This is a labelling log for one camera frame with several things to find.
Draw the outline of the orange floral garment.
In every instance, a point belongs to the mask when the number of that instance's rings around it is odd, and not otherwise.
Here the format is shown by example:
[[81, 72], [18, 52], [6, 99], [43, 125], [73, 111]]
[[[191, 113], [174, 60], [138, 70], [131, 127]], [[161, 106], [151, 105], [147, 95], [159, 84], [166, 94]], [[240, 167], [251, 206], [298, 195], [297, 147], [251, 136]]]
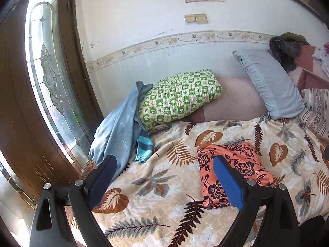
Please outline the orange floral garment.
[[208, 210], [227, 206], [241, 210], [244, 207], [245, 192], [234, 173], [260, 186], [273, 185], [272, 174], [263, 168], [255, 147], [248, 142], [229, 146], [211, 144], [199, 149], [197, 154], [203, 206]]

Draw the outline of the beige wall switch plate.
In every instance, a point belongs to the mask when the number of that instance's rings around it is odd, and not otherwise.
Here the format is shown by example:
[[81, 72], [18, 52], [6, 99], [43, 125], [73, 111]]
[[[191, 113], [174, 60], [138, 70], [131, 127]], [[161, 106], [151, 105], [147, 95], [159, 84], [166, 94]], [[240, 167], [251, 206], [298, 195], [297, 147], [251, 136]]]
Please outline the beige wall switch plate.
[[192, 24], [192, 23], [207, 24], [208, 23], [207, 15], [205, 13], [185, 15], [184, 18], [185, 18], [185, 23], [187, 23], [187, 24]]

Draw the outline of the dark furry item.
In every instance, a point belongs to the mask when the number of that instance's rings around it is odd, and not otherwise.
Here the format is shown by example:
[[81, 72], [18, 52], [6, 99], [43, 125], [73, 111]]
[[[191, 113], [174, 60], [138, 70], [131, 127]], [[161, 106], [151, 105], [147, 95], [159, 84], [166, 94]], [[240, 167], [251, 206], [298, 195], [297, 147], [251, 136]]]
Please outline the dark furry item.
[[269, 42], [272, 57], [287, 73], [296, 69], [297, 65], [294, 60], [301, 55], [303, 45], [309, 45], [306, 38], [291, 32], [273, 36]]

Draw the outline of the light blue pillow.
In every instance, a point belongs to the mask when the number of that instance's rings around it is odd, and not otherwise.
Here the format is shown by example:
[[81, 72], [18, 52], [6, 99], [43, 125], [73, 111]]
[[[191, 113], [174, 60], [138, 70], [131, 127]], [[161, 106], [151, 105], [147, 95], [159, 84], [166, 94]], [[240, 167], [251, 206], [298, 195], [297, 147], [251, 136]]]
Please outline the light blue pillow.
[[305, 109], [295, 83], [269, 50], [240, 49], [233, 56], [247, 72], [270, 118], [294, 118]]

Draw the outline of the teal navy striped garment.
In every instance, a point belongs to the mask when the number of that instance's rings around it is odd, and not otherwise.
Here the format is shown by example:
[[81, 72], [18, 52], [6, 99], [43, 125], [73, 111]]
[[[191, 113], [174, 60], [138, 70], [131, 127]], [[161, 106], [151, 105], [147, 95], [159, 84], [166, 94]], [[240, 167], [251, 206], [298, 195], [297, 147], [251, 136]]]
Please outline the teal navy striped garment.
[[153, 154], [154, 144], [150, 139], [147, 131], [141, 129], [137, 137], [136, 156], [134, 161], [138, 163], [145, 163]]

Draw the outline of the green white patterned pillow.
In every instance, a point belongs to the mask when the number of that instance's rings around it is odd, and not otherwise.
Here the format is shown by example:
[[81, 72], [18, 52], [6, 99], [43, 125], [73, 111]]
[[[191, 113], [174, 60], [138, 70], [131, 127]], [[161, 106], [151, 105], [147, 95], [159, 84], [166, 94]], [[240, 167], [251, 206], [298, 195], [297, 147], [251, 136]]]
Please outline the green white patterned pillow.
[[182, 72], [156, 83], [139, 105], [139, 117], [147, 131], [195, 112], [218, 99], [222, 87], [212, 70]]

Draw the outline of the cream leaf-print blanket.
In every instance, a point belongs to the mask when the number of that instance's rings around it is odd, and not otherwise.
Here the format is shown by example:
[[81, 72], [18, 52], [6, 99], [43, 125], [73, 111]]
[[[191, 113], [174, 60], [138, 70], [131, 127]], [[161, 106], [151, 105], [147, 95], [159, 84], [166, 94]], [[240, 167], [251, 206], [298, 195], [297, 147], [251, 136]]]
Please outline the cream leaf-print blanket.
[[144, 163], [130, 159], [93, 209], [113, 246], [217, 246], [238, 213], [219, 182], [200, 175], [218, 146], [258, 157], [262, 171], [251, 163], [241, 170], [257, 182], [271, 173], [275, 185], [284, 184], [299, 223], [328, 216], [324, 145], [298, 118], [175, 122], [151, 138], [153, 155]]

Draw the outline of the light blue sweater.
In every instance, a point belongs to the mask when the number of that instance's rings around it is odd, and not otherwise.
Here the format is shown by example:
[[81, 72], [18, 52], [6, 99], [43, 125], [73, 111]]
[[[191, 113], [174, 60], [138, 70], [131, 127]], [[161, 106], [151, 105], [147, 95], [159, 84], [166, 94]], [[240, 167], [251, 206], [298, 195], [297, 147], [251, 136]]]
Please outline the light blue sweater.
[[145, 85], [142, 81], [136, 82], [125, 101], [120, 103], [96, 129], [89, 157], [97, 166], [100, 166], [108, 155], [113, 155], [116, 158], [117, 167], [112, 180], [115, 180], [124, 170], [135, 149], [137, 138], [142, 130], [138, 108], [152, 87], [152, 84]]

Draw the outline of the mauve bed sheet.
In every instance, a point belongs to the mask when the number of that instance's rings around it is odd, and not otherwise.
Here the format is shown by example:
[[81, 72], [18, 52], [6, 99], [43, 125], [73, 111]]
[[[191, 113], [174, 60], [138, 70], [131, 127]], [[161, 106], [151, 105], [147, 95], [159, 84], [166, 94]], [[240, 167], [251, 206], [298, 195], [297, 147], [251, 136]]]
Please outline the mauve bed sheet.
[[221, 78], [220, 84], [221, 96], [189, 115], [189, 121], [251, 120], [268, 114], [249, 78]]

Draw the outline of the striped beige bedding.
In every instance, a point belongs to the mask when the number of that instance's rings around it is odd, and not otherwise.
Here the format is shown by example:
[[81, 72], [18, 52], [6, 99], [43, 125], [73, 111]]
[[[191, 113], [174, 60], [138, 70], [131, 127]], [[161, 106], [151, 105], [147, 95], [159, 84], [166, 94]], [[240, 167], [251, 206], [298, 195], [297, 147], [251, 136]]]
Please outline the striped beige bedding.
[[303, 89], [301, 96], [306, 107], [299, 119], [328, 146], [328, 89]]

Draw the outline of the wooden door with glass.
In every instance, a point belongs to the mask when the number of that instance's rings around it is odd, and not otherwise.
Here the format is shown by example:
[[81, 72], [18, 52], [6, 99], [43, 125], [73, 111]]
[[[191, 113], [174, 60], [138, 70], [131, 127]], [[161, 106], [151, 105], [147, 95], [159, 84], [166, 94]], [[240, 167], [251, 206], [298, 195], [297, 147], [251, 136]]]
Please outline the wooden door with glass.
[[76, 21], [75, 0], [1, 8], [1, 152], [29, 198], [81, 176], [103, 118]]

